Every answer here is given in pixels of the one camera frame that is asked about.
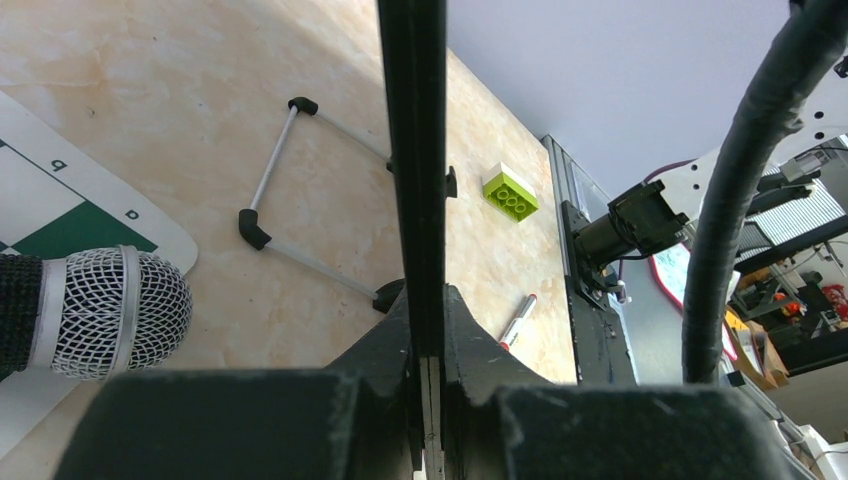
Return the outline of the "white whiteboard black frame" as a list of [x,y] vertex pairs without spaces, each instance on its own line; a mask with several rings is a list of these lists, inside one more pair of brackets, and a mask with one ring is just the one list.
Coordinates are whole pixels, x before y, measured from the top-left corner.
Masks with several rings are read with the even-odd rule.
[[425,467],[454,479],[445,418],[446,80],[443,1],[377,4]]

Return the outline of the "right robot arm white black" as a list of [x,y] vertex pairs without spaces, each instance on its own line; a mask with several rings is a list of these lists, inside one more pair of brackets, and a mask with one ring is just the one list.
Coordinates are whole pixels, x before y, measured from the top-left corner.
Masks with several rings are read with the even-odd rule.
[[747,168],[757,173],[747,215],[805,198],[827,163],[827,142],[847,131],[847,61],[839,60],[783,129],[756,130],[751,121],[735,123],[724,144],[691,161],[678,162],[625,191],[605,215],[572,233],[582,267],[601,270],[636,251],[651,256],[683,239],[704,204],[715,196],[716,181],[739,192]]

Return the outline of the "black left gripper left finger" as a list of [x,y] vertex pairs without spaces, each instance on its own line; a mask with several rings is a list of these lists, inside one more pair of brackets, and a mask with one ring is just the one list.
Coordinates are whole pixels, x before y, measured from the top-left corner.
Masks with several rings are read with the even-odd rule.
[[59,479],[409,479],[408,301],[318,369],[149,370],[107,382]]

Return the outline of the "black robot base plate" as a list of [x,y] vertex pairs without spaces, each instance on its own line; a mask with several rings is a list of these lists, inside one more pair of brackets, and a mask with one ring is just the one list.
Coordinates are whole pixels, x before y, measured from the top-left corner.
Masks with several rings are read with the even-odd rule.
[[590,291],[580,276],[572,236],[576,230],[586,226],[588,220],[567,200],[560,204],[560,218],[578,382],[585,385],[633,386],[637,383],[636,373],[620,315],[611,305],[606,292]]

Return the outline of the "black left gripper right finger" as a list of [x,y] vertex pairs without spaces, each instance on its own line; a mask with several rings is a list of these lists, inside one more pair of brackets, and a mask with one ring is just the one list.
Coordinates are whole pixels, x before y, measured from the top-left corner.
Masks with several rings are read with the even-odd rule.
[[449,479],[790,479],[758,408],[730,388],[558,385],[445,289]]

